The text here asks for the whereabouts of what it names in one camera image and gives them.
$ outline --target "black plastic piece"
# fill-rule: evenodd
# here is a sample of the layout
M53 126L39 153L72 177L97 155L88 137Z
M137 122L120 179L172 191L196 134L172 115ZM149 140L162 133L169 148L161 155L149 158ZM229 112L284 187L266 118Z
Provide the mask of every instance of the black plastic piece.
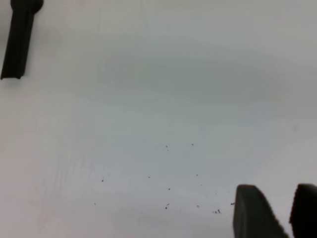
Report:
M44 0L11 0L13 14L1 79L20 79L24 75L34 14L43 3Z
M288 238L263 193L253 185L239 185L233 217L235 238Z
M299 184L290 221L295 238L317 237L317 187Z

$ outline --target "black object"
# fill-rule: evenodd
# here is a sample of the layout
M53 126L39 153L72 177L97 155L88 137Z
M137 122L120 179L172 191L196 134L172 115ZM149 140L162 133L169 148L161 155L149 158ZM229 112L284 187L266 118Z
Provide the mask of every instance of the black object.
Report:
M317 187L299 184L290 216L294 238L317 237ZM235 238L287 238L263 193L253 185L239 185L233 218Z
M253 185L239 185L233 218L235 238L288 238L263 193Z
M317 187L299 184L289 223L295 238L317 237Z
M13 14L1 79L20 79L23 76L34 14L42 8L43 3L44 0L11 0Z

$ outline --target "white table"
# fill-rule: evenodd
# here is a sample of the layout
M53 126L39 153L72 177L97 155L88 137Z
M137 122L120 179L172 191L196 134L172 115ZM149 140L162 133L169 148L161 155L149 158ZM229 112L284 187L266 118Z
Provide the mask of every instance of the white table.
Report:
M317 183L316 12L46 0L25 77L0 82L0 236L232 238L240 183L290 234ZM0 0L0 65L10 19Z

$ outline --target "black handle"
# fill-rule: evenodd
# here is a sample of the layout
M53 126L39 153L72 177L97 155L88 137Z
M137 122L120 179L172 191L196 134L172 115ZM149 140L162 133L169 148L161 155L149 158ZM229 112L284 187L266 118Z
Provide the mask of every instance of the black handle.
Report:
M34 20L43 0L12 0L13 9L9 39L6 47L1 79L20 79L25 71L26 60Z

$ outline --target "white surface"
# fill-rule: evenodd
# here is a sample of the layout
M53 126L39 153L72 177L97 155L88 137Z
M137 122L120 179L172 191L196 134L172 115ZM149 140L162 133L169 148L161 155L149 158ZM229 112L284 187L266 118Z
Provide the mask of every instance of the white surface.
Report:
M296 185L317 183L316 12L46 0L26 76L0 82L0 236L229 238L240 183L290 234ZM1 65L10 18L0 0Z

